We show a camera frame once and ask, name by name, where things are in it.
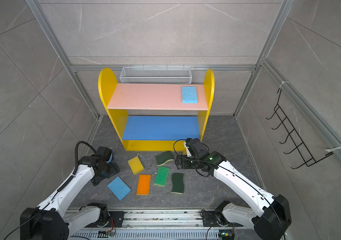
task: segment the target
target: yellow side panel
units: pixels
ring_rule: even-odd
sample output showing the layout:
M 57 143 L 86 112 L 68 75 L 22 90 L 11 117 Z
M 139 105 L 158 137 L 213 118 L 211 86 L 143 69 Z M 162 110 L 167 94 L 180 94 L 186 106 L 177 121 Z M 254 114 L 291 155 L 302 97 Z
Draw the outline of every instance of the yellow side panel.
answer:
M 127 151 L 173 151 L 175 141 L 145 141 L 145 140 L 129 140 Z M 178 141 L 174 148 L 176 151 L 183 151 L 184 141 Z
M 125 109 L 108 109 L 108 103 L 117 86 L 117 79 L 113 71 L 109 68 L 101 70 L 98 85 L 101 102 L 103 103 L 106 113 L 108 113 L 117 135 L 126 150 L 128 141 L 123 141 L 123 135 L 126 122 L 128 121 L 128 112 Z
M 205 74 L 204 79 L 204 90 L 206 103 L 208 104 L 207 111 L 198 111 L 197 121 L 198 121 L 198 129 L 200 131 L 200 141 L 202 141 L 202 137 L 204 136 L 206 123 L 208 121 L 210 108 L 212 107 L 213 95 L 215 93 L 215 75 L 212 69 L 208 69 Z

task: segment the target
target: black wire rack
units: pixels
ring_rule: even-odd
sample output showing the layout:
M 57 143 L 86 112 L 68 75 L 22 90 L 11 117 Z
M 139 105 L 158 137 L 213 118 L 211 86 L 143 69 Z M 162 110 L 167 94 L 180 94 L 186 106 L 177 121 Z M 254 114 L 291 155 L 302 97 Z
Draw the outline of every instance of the black wire rack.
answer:
M 311 152 L 310 152 L 309 149 L 307 148 L 306 144 L 305 144 L 304 141 L 302 140 L 300 134 L 297 132 L 296 128 L 293 126 L 292 122 L 289 120 L 289 118 L 288 118 L 287 115 L 285 114 L 284 110 L 283 110 L 283 109 L 281 108 L 281 106 L 279 105 L 280 96 L 281 96 L 281 89 L 280 89 L 280 88 L 278 89 L 277 94 L 279 94 L 279 95 L 278 95 L 277 104 L 276 104 L 276 106 L 275 106 L 274 109 L 273 109 L 273 110 L 274 110 L 274 113 L 273 113 L 273 115 L 272 115 L 270 118 L 266 118 L 266 119 L 269 120 L 269 119 L 273 118 L 274 115 L 278 116 L 278 118 L 279 118 L 279 120 L 280 120 L 280 124 L 279 124 L 276 128 L 273 128 L 273 127 L 272 127 L 272 129 L 273 129 L 273 130 L 276 130 L 276 129 L 278 129 L 278 128 L 282 125 L 282 126 L 284 126 L 286 132 L 288 133 L 288 135 L 287 135 L 286 138 L 285 138 L 285 141 L 284 141 L 284 142 L 280 142 L 280 144 L 286 143 L 286 141 L 287 141 L 288 138 L 290 137 L 290 138 L 292 139 L 292 142 L 293 142 L 294 146 L 295 146 L 295 148 L 294 148 L 292 151 L 290 151 L 290 152 L 284 152 L 284 154 L 290 154 L 290 153 L 292 153 L 294 150 L 297 149 L 297 151 L 298 151 L 298 153 L 300 154 L 302 160 L 304 161 L 304 163 L 301 164 L 300 166 L 298 166 L 298 167 L 291 167 L 291 168 L 292 168 L 292 169 L 298 169 L 299 167 L 303 166 L 304 164 L 307 165 L 307 166 L 309 167 L 309 166 L 312 166 L 313 164 L 316 164 L 316 163 L 318 163 L 319 161 L 321 161 L 321 160 L 323 160 L 323 159 L 325 159 L 325 158 L 331 156 L 331 155 L 333 154 L 333 152 L 327 153 L 327 154 L 325 155 L 325 157 L 321 158 L 320 160 L 314 159 L 314 157 L 312 156 Z M 282 112 L 281 116 L 277 113 L 278 110 L 281 110 L 281 112 Z M 289 131 L 289 130 L 288 130 L 288 127 L 286 126 L 286 123 L 284 123 L 284 122 L 289 122 L 290 125 L 292 126 L 293 130 Z M 292 134 L 294 134 L 294 133 L 297 134 L 297 136 L 298 136 L 298 138 L 299 138 L 299 141 L 297 141 L 297 142 L 294 141 L 294 139 L 293 139 L 293 137 L 292 137 Z M 306 150 L 306 151 L 307 151 L 308 157 L 304 157 L 304 156 L 303 156 L 303 153 L 302 153 L 303 150 Z

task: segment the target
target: white wire basket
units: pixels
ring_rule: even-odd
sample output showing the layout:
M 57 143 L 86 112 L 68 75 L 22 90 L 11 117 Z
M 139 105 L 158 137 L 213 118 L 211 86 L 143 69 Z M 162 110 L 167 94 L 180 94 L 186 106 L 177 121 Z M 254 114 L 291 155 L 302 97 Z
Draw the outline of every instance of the white wire basket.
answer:
M 192 82 L 190 67 L 140 66 L 125 67 L 121 70 L 122 83 L 173 83 L 189 84 Z

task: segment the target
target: orange sponge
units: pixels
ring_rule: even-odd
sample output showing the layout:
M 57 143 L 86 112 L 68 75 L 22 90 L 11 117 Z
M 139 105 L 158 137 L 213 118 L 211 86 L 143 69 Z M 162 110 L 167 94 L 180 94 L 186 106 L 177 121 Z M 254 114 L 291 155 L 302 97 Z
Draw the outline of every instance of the orange sponge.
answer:
M 149 195 L 149 185 L 151 176 L 146 174 L 139 175 L 139 184 L 137 185 L 137 195 Z

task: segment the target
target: wavy sponge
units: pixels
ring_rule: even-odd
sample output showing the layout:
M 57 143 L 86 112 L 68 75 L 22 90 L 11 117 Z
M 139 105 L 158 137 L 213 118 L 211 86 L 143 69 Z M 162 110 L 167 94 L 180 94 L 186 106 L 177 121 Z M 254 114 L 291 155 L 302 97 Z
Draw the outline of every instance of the wavy sponge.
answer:
M 169 173 L 168 167 L 159 166 L 157 170 L 156 178 L 154 179 L 154 185 L 165 187 Z
M 155 157 L 156 157 L 156 162 L 158 166 L 162 166 L 165 163 L 174 160 L 173 154 L 171 151 L 163 152 L 162 154 L 156 155 Z
M 136 195 L 149 195 L 149 185 L 151 176 L 147 174 L 139 175 L 139 184 L 137 185 Z
M 172 193 L 183 194 L 184 193 L 184 174 L 175 172 L 172 174 Z
M 131 167 L 133 175 L 136 175 L 139 172 L 141 172 L 142 170 L 144 170 L 144 167 L 141 164 L 139 157 L 137 157 L 137 156 L 132 158 L 131 160 L 128 160 L 128 164 Z

